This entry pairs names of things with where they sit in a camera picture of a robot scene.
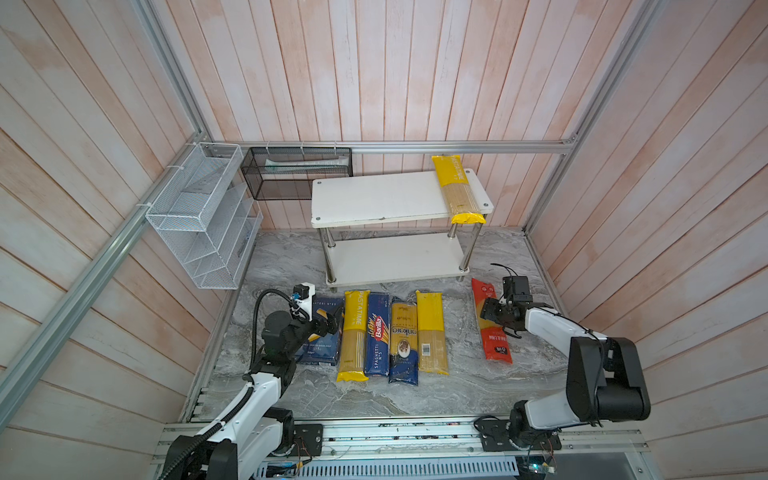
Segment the red spaghetti bag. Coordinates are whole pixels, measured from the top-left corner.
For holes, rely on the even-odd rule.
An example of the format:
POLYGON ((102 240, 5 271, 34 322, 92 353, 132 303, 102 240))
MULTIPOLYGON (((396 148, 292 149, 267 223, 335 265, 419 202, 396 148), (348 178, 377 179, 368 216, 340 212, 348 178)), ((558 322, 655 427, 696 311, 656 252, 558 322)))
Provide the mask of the red spaghetti bag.
POLYGON ((482 316, 485 301, 497 298, 494 287, 490 283, 485 283, 475 278, 472 279, 471 286, 485 358, 487 360, 512 364, 513 360, 509 350, 509 343, 503 328, 482 316))

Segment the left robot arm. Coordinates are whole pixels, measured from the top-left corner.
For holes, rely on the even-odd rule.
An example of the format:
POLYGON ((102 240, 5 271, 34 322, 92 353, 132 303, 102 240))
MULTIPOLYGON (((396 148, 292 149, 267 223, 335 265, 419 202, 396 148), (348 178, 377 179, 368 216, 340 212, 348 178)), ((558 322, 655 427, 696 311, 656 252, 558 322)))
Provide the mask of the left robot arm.
POLYGON ((260 292, 244 386, 195 435, 172 442, 161 479, 250 479, 268 456, 297 448, 293 413, 275 404, 292 382, 298 352, 339 330, 341 310, 318 311, 314 296, 315 286, 307 282, 289 294, 274 288, 260 292))

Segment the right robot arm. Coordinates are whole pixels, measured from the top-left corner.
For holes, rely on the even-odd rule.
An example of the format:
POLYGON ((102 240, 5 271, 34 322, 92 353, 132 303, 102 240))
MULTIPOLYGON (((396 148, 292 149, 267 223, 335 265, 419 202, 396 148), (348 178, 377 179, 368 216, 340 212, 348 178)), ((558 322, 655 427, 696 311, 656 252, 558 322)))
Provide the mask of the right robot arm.
POLYGON ((631 340, 608 337, 539 302, 488 298, 480 317, 515 334, 535 335, 568 359, 563 390, 514 405, 508 434, 516 448, 536 447, 563 428, 642 421, 650 416, 643 368, 631 340))

